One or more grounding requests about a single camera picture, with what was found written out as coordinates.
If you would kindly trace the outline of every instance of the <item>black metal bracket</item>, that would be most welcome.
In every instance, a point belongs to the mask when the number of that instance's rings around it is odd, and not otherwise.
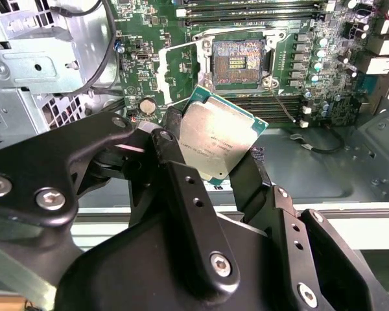
[[[386,292],[328,221],[314,211],[297,217],[288,192],[271,183],[260,148],[252,148],[230,178],[244,222],[262,231],[218,218],[199,173],[180,152],[181,119],[171,111],[165,129],[147,133],[100,113],[0,150],[0,279],[49,309],[57,293],[56,310],[83,307],[80,299],[67,305],[64,298],[78,299],[72,290],[89,283],[87,297],[98,293],[106,303],[122,299],[119,279],[128,288],[138,280],[153,289],[158,275],[167,280],[166,296],[152,301],[161,303],[156,308],[173,303],[167,310],[186,302],[200,305],[195,310],[217,304],[239,310],[248,299],[250,310],[389,310]],[[81,255],[69,232],[78,198],[110,178],[130,180],[134,225]],[[242,252],[244,243],[254,258]],[[136,275],[132,266],[117,267],[135,251],[141,260],[158,254],[159,262],[151,267],[133,258]],[[176,261],[179,276],[171,268]],[[243,282],[241,273],[248,276]],[[359,298],[353,302],[352,289]],[[153,297],[144,288],[135,293]],[[87,310],[103,310],[98,297],[89,301],[94,305]]]

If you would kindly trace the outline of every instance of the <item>electrolytic capacitor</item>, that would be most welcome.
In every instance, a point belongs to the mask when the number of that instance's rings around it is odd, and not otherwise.
[[[329,43],[329,40],[327,38],[318,38],[317,44],[321,47],[325,47]]]
[[[362,30],[362,31],[368,31],[369,30],[369,25],[365,23],[359,23],[357,24],[357,28]]]
[[[322,110],[327,111],[330,108],[330,105],[328,102],[324,101],[324,102],[322,102],[321,107],[322,107]]]
[[[346,8],[349,8],[350,10],[352,8],[354,8],[356,5],[357,5],[357,1],[356,0],[346,0],[346,2],[344,2],[344,6]]]
[[[314,55],[321,58],[325,57],[325,51],[324,50],[315,50]]]
[[[315,71],[320,71],[320,70],[322,70],[323,65],[322,65],[322,63],[320,63],[320,62],[314,62],[314,63],[311,64],[311,67],[312,67]]]
[[[361,31],[359,29],[356,29],[355,37],[360,38],[360,39],[366,39],[367,36],[368,35],[365,32],[363,32],[363,31]]]
[[[351,68],[347,68],[347,69],[346,69],[346,73],[347,73],[350,77],[352,77],[352,78],[356,78],[356,76],[357,76],[357,72],[354,71],[354,70],[352,70]]]
[[[309,75],[309,80],[311,82],[317,82],[318,81],[318,75],[316,75],[315,73],[312,73],[311,75]]]
[[[349,62],[349,59],[348,59],[347,57],[343,56],[343,55],[337,56],[337,60],[338,60],[339,62],[344,63],[344,64],[347,64],[347,63]]]

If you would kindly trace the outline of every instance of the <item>wire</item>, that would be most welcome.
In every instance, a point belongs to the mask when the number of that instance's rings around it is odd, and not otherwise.
[[[275,93],[273,91],[271,91],[271,94],[274,96],[274,98],[277,100],[278,104],[281,106],[281,108],[283,108],[283,111],[285,112],[285,114],[287,115],[287,117],[293,122],[295,123],[296,122],[296,119],[294,119],[294,117],[288,112],[288,110],[286,109],[286,107],[284,106],[284,104],[278,99],[278,97],[275,95]]]
[[[339,145],[337,147],[328,150],[315,148],[309,143],[307,143],[301,134],[292,134],[290,136],[290,139],[293,141],[298,141],[301,144],[301,147],[303,147],[304,149],[308,149],[312,152],[315,152],[317,154],[333,154],[343,149],[345,145],[343,137],[339,133],[337,133],[334,129],[330,128],[330,126],[325,126],[325,129],[327,129],[327,131],[329,131],[331,135],[333,135],[339,141]]]
[[[83,12],[72,12],[66,8],[61,8],[60,6],[51,6],[50,10],[54,13],[57,13],[61,16],[68,17],[68,18],[81,17],[81,16],[86,16],[88,14],[91,14],[94,11],[98,10],[101,4],[102,4],[102,0],[98,0],[89,10]]]
[[[115,63],[117,64],[117,69],[115,72],[115,78],[113,82],[108,87],[91,87],[92,90],[94,90],[94,93],[97,95],[105,94],[105,95],[112,95],[112,96],[123,96],[123,92],[118,91],[111,91],[111,88],[118,82],[119,79],[119,70],[120,70],[120,61],[119,61],[119,54],[115,53]]]
[[[121,109],[125,108],[125,99],[121,98],[119,100],[116,100],[115,102],[112,102],[111,104],[103,107],[101,109],[101,112],[103,111],[111,111],[111,112],[117,112]]]
[[[42,311],[42,309],[36,308],[30,301],[25,300],[25,311]]]
[[[114,43],[115,43],[115,40],[117,37],[117,29],[115,28],[115,18],[112,14],[109,0],[100,0],[100,1],[104,5],[107,20],[108,20],[108,26],[109,26],[109,29],[111,31],[111,39],[110,39],[110,42],[107,46],[104,58],[102,59],[101,64],[98,66],[98,68],[95,71],[95,73],[93,74],[93,76],[84,84],[84,86],[80,87],[79,89],[77,89],[74,92],[64,93],[64,94],[62,94],[63,96],[74,97],[74,96],[77,96],[79,94],[88,92],[88,90],[92,87],[92,85],[95,84],[95,82],[98,81],[98,79],[101,77],[101,75],[103,74],[103,72],[104,72],[104,70],[105,70],[105,68],[110,60],[110,53],[113,51],[112,47],[114,46]]]

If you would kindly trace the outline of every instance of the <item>green circuit board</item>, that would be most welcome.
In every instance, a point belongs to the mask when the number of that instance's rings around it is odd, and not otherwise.
[[[355,67],[368,40],[359,24],[370,26],[367,37],[375,36],[374,9],[361,16],[364,11],[334,0],[112,3],[125,48],[125,116],[133,122],[161,123],[167,108],[184,106],[199,84],[270,126],[296,126],[275,96],[309,126],[349,125],[375,87],[377,75]],[[373,2],[363,5],[374,8]],[[150,109],[141,109],[147,99]],[[302,106],[310,115],[302,115]]]

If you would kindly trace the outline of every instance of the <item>ram slot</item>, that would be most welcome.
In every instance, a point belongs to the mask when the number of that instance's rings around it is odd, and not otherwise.
[[[268,123],[291,122],[274,97],[228,98],[228,100]],[[280,100],[292,116],[297,117],[300,114],[300,97],[281,97]]]
[[[288,13],[288,14],[268,14],[265,16],[208,16],[208,17],[192,17],[184,18],[183,22],[186,27],[195,25],[210,25],[210,24],[222,24],[222,23],[251,23],[260,21],[288,21],[288,20],[301,20],[301,19],[318,19],[316,12],[311,13]]]

